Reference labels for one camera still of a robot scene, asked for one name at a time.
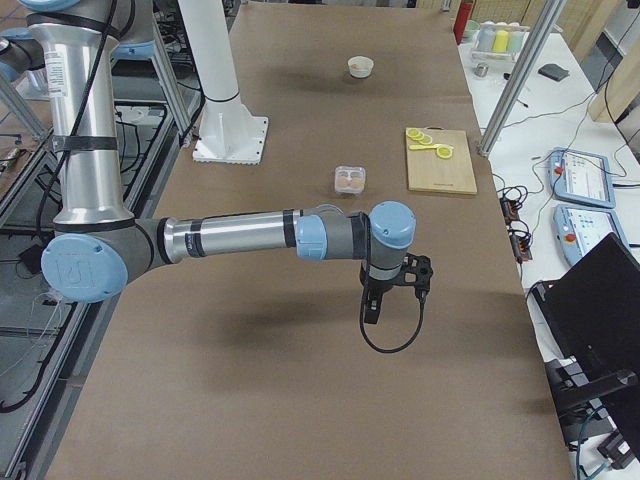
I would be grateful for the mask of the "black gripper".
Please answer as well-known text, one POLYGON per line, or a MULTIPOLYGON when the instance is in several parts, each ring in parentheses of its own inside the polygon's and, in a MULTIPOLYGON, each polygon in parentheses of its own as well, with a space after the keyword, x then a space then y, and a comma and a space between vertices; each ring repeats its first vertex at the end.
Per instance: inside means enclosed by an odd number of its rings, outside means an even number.
POLYGON ((381 310, 381 296, 388 292, 404 274, 402 267, 394 269, 379 269, 372 265, 366 270, 367 263, 360 267, 359 280, 365 291, 362 321, 365 324, 377 324, 381 310))

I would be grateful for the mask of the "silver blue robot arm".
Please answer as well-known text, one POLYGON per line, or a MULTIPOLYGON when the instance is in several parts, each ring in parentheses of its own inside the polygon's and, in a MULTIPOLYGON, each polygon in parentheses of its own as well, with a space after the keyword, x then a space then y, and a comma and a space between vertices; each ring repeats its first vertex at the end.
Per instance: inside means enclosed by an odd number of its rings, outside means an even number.
POLYGON ((384 294, 430 289, 428 259, 410 253, 416 218, 385 201, 347 214, 333 205, 201 219, 139 219, 123 200, 112 65, 130 48, 153 56, 148 1, 29 1, 28 36, 38 43, 53 120, 53 181, 62 206, 41 256, 47 283, 64 297, 96 303, 118 295, 143 274, 186 258, 292 248, 305 260, 361 264, 360 322, 374 324, 384 294))

